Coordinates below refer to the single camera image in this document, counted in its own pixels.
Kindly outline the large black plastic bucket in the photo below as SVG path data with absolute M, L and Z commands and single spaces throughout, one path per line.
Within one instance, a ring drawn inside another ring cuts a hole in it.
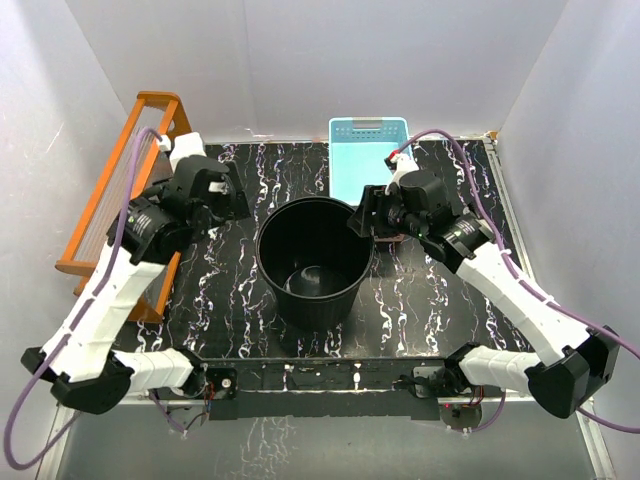
M 355 213 L 330 197 L 304 197 L 277 208 L 259 228 L 259 271 L 282 320 L 308 332 L 349 315 L 371 268 L 375 243 L 347 225 Z

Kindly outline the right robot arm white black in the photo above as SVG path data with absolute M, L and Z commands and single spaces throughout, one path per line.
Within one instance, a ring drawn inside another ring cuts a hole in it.
M 525 275 L 509 269 L 490 226 L 472 205 L 453 212 L 443 182 L 426 170 L 402 174 L 388 186 L 367 185 L 348 226 L 360 237 L 404 234 L 425 253 L 484 295 L 520 331 L 532 352 L 496 350 L 469 342 L 424 381 L 436 394 L 471 395 L 494 386 L 531 395 L 558 418 L 572 415 L 612 377 L 619 346 L 532 295 Z

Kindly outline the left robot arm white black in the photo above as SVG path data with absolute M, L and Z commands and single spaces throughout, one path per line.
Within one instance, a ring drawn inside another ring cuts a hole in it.
M 170 388 L 186 399 L 206 387 L 204 363 L 185 350 L 131 353 L 114 340 L 149 285 L 173 257 L 214 227 L 249 217 L 234 162 L 191 155 L 172 177 L 131 199 L 116 216 L 99 261 L 73 309 L 22 365 L 51 385 L 63 406 L 103 414 L 127 395 Z

